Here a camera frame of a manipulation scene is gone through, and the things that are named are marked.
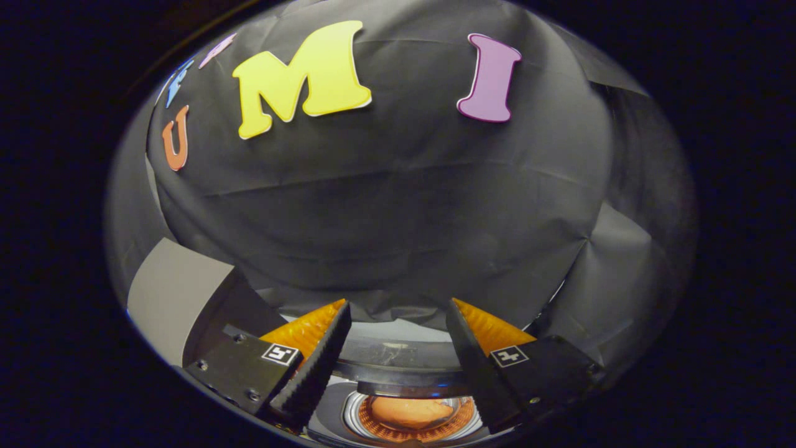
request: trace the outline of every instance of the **black background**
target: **black background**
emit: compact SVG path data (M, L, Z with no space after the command letter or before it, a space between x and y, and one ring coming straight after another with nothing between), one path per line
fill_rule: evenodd
M26 446L284 444L183 383L112 295L101 211L120 100L231 0L9 6L21 54L6 106L12 326L2 439ZM693 166L701 240L669 327L611 392L533 446L787 446L788 281L796 170L786 126L793 7L762 2L528 2L607 51L655 97Z

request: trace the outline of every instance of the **letter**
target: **letter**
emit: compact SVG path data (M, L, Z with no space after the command letter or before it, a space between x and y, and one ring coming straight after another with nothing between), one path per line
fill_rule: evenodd
M188 115L188 105L177 112L177 134L180 140L180 152L174 150L174 142L171 137L171 129L174 127L174 122L170 121L165 128L163 128L163 147L166 150L166 162L169 167L174 171L180 171L188 161L188 133L185 128L185 116Z
M269 51L238 65L232 76L240 80L240 138L250 139L271 129L271 116L263 112L260 97L282 121L293 120L304 80L309 95L303 109L309 116L370 104L370 89L359 84L353 62L353 35L361 28L362 22L348 21L314 31L289 65Z
M180 83L183 79L185 79L185 72L188 71L188 67L191 65L193 65L193 61L185 65L182 70L180 70L180 73L177 75L177 77L174 78L174 81L171 81L171 84L169 85L169 95L166 98L166 108L169 108L171 105L171 100L174 99L174 95L177 95L177 90L180 89Z
M232 36L229 36L229 37L225 38L223 41L219 42L218 45L214 46L213 49L211 49L210 52L207 53L207 56L205 56L205 59L203 59L202 62L199 64L199 69L201 70L201 68L204 67L205 65L207 65L207 63L210 62L211 59L216 57L218 55L218 53L221 53L222 51L224 51L224 49L229 47L230 44L232 44L232 39L236 35L237 35L237 33L234 33Z
M501 123L511 118L506 106L509 82L514 63L522 59L520 52L483 34L467 36L476 49L478 59L470 95L456 103L459 112L476 120Z

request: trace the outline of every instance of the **purple letter i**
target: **purple letter i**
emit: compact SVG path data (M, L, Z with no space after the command letter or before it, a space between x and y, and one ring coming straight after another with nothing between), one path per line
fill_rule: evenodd
M520 52L483 34L467 36L476 49L478 60L470 95L456 103L462 114L481 121L500 123L511 118L506 107L509 82L514 63L522 59Z

